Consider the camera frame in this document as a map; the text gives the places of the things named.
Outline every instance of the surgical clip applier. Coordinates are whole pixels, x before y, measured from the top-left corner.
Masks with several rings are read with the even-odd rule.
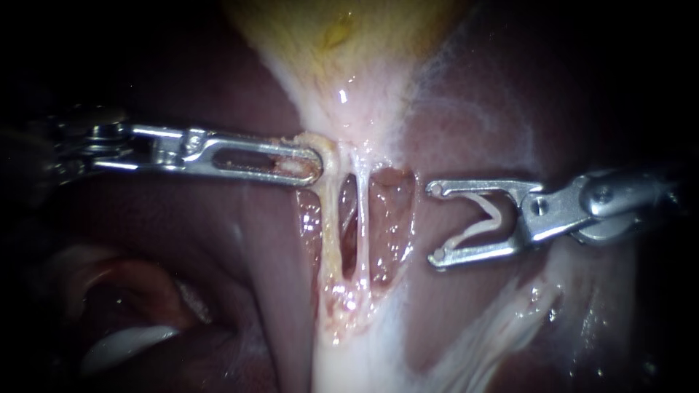
[[[588,245],[622,239],[655,221],[657,207],[678,204],[674,192],[679,184],[668,176],[674,168],[590,172],[553,192],[546,192],[541,183],[521,180],[434,180],[426,192],[437,199],[503,192],[517,207],[518,218],[505,241],[458,248],[449,241],[458,239],[455,236],[427,259],[445,269],[515,255],[564,234]]]
[[[146,140],[149,151],[138,153],[134,140]],[[94,127],[87,138],[72,139],[59,148],[61,183],[103,171],[171,172],[184,175],[252,180],[276,186],[305,187],[320,177],[318,153],[284,140],[253,138],[198,128],[175,129],[140,124]],[[265,156],[281,163],[263,166],[260,160],[217,160],[229,156]]]

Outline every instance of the metal clip applier jaw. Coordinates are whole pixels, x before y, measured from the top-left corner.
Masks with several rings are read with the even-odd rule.
[[[680,182],[669,175],[674,168],[590,172],[550,192],[541,183],[512,179],[434,180],[426,192],[436,199],[505,193],[517,207],[518,218],[503,242],[459,248],[454,245],[456,235],[427,259],[445,269],[515,255],[566,234],[587,245],[625,239],[682,210],[674,198]]]

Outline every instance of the metal jaw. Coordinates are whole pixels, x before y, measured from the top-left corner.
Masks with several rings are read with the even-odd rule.
[[[197,128],[176,130],[134,125],[131,132],[135,137],[153,139],[151,156],[147,160],[137,162],[130,160],[128,156],[118,160],[97,159],[92,163],[93,167],[97,170],[176,172],[291,187],[310,186],[322,172],[320,156],[314,150],[283,144],[280,141],[221,134]],[[298,168],[303,170],[291,172],[251,164],[217,163],[215,155],[222,151],[232,154],[262,154],[287,162],[293,160],[298,162]]]
[[[106,126],[100,127],[104,132],[110,130]],[[77,150],[77,154],[64,154],[65,159],[58,165],[66,172],[63,183],[97,172],[117,171],[180,173],[228,180],[252,180],[276,186],[305,187],[312,185],[323,171],[321,158],[313,149],[292,146],[280,140],[222,134],[197,128],[179,130],[140,124],[119,124],[118,127],[118,143],[115,138],[87,138],[74,144],[77,147],[72,150]],[[134,140],[147,140],[149,151],[145,154],[135,151],[131,148]],[[258,154],[287,165],[262,166],[244,160],[219,162],[216,155],[221,152],[233,157]]]
[[[662,170],[607,170],[573,179],[568,186],[544,192],[541,183],[508,179],[434,180],[426,192],[436,199],[466,194],[505,193],[519,217],[504,242],[461,247],[459,235],[439,247],[428,261],[438,269],[515,255],[554,237],[570,234],[583,244],[604,245],[623,238],[647,222],[645,212],[672,200],[677,184]]]

